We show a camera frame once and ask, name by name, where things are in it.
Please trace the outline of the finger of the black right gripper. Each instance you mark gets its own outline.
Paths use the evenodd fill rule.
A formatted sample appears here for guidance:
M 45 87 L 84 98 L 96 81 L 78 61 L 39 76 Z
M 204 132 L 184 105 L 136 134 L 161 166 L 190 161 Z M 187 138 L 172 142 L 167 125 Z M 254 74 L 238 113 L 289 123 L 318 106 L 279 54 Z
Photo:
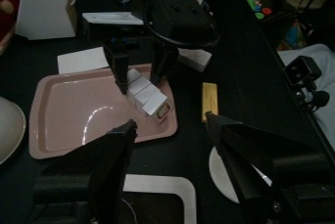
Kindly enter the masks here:
M 179 49 L 164 43 L 153 43 L 153 61 L 151 69 L 151 82 L 159 85 L 177 62 L 180 56 Z
M 116 84 L 119 85 L 123 94 L 127 95 L 129 91 L 129 53 L 127 51 L 113 49 L 108 45 L 104 46 L 104 53 L 114 74 Z

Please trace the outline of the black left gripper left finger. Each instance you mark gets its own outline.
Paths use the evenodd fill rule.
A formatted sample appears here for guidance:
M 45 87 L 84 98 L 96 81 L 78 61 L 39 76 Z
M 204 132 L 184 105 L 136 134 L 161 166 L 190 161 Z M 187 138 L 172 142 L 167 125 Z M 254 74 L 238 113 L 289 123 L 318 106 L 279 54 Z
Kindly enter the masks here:
M 119 224 L 137 129 L 129 120 L 42 170 L 26 224 Z

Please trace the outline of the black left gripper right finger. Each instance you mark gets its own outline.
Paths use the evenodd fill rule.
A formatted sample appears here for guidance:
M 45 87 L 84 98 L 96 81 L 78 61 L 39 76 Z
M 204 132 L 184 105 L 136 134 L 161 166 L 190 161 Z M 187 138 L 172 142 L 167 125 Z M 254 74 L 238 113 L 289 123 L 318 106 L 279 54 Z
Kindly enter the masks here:
M 335 224 L 335 169 L 291 138 L 206 114 L 247 224 Z

